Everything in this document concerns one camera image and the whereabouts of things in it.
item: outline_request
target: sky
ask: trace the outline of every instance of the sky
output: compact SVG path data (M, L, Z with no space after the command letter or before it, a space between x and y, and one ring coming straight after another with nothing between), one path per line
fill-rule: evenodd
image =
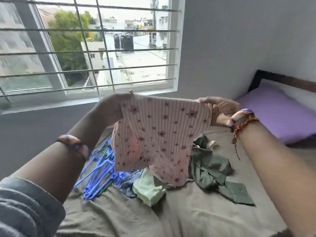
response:
M52 1L52 2L67 2L74 3L73 0L35 0L35 1ZM92 4L96 5L95 0L76 0L78 4ZM99 5L106 6L121 6L121 7L144 7L150 8L150 0L98 0ZM37 5L38 8L45 7L54 7L61 8L69 11L76 11L75 7L67 7L67 6L43 6ZM98 16L98 11L96 7L79 7L79 12L83 13L85 11L89 11L91 16L96 18ZM123 9L109 9L109 8L101 8L101 15L105 18L114 17L118 20L133 20L133 19L141 19L141 18L152 18L152 14L150 11L141 11L141 10L123 10Z

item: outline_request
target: gray sleeve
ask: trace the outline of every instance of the gray sleeve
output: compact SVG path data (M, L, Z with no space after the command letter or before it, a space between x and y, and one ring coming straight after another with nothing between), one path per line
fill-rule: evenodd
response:
M63 205L36 184L15 177L0 182L0 236L50 237L64 218Z

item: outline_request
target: tree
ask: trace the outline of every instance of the tree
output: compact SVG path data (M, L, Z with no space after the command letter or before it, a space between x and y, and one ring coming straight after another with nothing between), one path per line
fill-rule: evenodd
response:
M91 15L88 11L80 14L80 19L84 29L89 28ZM52 29L80 29L79 20L76 13L60 10L55 14L55 19L49 22ZM55 51L82 51L82 33L76 31L50 31L51 42ZM63 53L57 54L58 61L63 71L87 69L86 59L83 53ZM88 72L66 74L67 84L72 86L75 82L86 80Z

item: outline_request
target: purple pillow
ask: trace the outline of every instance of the purple pillow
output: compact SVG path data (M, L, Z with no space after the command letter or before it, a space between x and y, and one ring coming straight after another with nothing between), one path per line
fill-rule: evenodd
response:
M316 114L276 87L258 87L237 102L252 110L283 144L294 143L316 134Z

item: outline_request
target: wooden headboard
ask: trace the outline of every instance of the wooden headboard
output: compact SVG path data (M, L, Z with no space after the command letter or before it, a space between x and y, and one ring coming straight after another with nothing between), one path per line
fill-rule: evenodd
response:
M300 88L306 91L316 93L316 82L312 82L309 80L301 80L296 77L276 74L273 72L262 71L262 70L256 71L256 74L250 84L248 92L259 87L262 79L279 82L288 86L292 86L292 87L296 87L296 88Z

